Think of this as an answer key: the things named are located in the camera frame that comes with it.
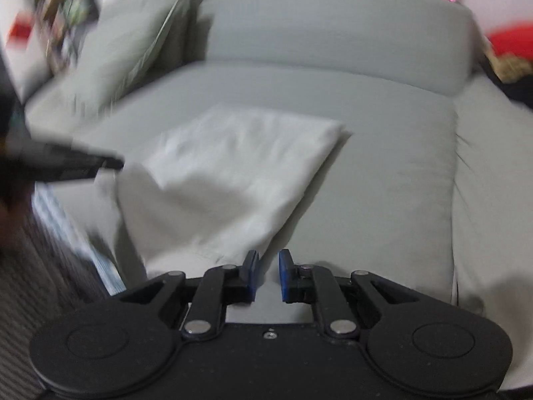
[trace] red pillow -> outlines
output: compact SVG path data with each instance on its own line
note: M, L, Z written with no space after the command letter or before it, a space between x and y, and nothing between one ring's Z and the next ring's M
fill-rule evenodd
M505 53L533 61L533 23L496 31L489 36L497 56Z

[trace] sofa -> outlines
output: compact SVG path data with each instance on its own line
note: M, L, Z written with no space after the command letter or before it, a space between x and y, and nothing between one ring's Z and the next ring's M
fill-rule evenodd
M533 383L533 116L475 71L477 37L468 9L444 0L205 0L188 64L70 136L128 161L217 104L344 122L262 255L257 301L228 320L310 319L280 298L274 260L287 247L298 263L372 271L493 319L516 351L504 387L518 388ZM36 133L61 132L57 116L54 127L27 117ZM54 191L126 283L145 279L101 187Z

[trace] white towel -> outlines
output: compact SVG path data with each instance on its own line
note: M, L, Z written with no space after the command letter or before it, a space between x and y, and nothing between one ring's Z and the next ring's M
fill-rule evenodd
M130 238L148 277L202 276L262 254L286 222L343 125L219 105L142 149L117 177Z

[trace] red object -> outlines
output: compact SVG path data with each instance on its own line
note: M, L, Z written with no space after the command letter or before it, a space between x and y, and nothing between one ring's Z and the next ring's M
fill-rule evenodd
M7 36L7 43L9 45L23 45L28 46L28 41L34 27L34 17L32 14L19 13L15 18L9 34Z
M496 31L489 36L489 41L497 56L511 53L533 61L533 23Z

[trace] black tool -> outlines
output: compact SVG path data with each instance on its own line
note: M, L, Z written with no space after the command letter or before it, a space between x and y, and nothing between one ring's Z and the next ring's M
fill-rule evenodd
M26 133L0 140L0 198L8 205L27 183L94 179L98 170L121 170L121 158L90 153L84 147L47 143Z
M39 399L499 398L512 347L498 325L367 271L337 278L283 250L283 300L314 323L225 323L254 300L258 259L169 272L47 324L30 344Z

